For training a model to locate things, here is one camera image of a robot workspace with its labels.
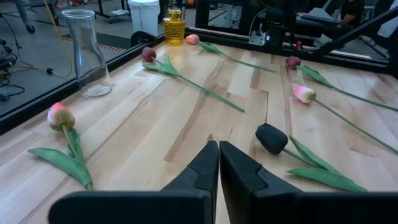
yellow glass bottle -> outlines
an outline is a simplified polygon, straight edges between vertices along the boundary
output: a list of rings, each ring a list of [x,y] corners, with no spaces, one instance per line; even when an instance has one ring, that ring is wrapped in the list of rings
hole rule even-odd
[[[180,18],[181,11],[168,10],[169,17],[163,19],[164,39],[170,45],[181,45],[184,40],[185,19]]]

person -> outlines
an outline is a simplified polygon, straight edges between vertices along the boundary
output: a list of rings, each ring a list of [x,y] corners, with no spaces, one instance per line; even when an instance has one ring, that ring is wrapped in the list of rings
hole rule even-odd
[[[364,8],[364,0],[346,0],[341,7],[340,26],[337,28],[325,29],[324,34],[335,40],[357,28],[361,25],[361,17]]]

wood grain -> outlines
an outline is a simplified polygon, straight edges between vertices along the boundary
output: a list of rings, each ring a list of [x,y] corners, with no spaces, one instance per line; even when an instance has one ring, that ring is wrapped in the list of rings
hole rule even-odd
[[[241,113],[183,80],[143,70],[135,58],[111,73],[113,91],[86,99],[78,93],[63,102],[76,118],[81,145],[96,190],[159,190],[198,154],[208,139],[228,140],[275,175],[304,191],[337,190],[286,173],[305,167],[286,154],[269,154],[254,136],[269,123],[291,134],[338,170],[370,191],[398,189],[398,157],[317,104],[303,105],[292,93],[297,85],[317,91],[318,99],[398,147],[398,113],[319,85],[285,58],[217,46],[278,74],[226,60],[195,45],[160,44],[158,58],[169,55],[187,78],[246,110]],[[398,81],[390,76],[303,61],[333,85],[398,107]],[[83,187],[63,171],[29,154],[34,147],[65,151],[65,138],[47,125],[47,111],[0,136],[0,223],[46,223],[58,198]],[[291,143],[287,148],[295,150]],[[217,223],[229,223],[221,183]]]

chair wheel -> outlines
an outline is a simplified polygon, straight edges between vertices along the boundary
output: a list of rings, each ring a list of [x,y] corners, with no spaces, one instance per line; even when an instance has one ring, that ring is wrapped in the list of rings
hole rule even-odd
[[[32,26],[32,25],[26,25],[26,30],[27,30],[29,33],[33,34],[33,33],[35,32],[35,27]]]

white trash bin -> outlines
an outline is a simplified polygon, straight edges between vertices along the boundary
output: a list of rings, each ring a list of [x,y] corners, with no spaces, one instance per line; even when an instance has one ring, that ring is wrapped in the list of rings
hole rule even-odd
[[[159,0],[128,0],[127,2],[131,10],[132,33],[144,31],[157,36]]]

